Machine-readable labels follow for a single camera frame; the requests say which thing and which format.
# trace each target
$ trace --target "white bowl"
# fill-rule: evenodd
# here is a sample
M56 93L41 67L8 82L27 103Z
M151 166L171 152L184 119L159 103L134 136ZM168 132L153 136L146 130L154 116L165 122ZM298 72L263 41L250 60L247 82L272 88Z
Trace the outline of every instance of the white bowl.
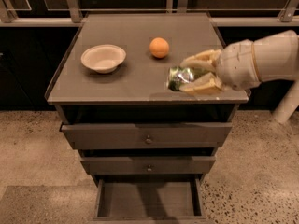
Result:
M98 73L114 71L125 59L126 53L114 45L100 45L85 50L81 56L84 66Z

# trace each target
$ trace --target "white pole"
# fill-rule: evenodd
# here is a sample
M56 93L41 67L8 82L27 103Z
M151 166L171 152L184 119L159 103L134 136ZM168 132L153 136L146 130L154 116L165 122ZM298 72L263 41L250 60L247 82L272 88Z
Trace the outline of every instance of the white pole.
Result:
M280 104L273 113L274 119L278 123L288 121L292 113L299 106L299 80L295 81L287 94L283 97Z

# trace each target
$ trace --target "terrazzo floor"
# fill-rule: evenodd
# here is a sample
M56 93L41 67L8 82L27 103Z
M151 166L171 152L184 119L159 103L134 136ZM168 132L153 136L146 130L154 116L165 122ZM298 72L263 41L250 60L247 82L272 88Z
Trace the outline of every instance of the terrazzo floor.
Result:
M56 112L0 112L0 223L87 223L97 188ZM299 114L238 111L202 186L215 223L299 224Z

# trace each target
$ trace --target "drawer handle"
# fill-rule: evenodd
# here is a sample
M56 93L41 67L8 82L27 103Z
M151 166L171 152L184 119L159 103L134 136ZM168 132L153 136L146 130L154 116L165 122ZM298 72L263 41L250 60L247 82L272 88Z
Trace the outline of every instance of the drawer handle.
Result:
M152 166L148 165L148 172L151 172L151 171L152 171Z
M148 145L150 145L152 143L152 139L151 139L151 137L149 135L147 136L146 143Z

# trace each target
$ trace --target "speckled floor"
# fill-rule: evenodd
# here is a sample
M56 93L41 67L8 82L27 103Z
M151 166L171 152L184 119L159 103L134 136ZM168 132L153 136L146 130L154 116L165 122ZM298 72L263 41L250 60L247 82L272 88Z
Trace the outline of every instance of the speckled floor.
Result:
M96 187L56 112L0 112L0 223L87 223ZM216 223L299 223L299 114L238 111L202 184Z

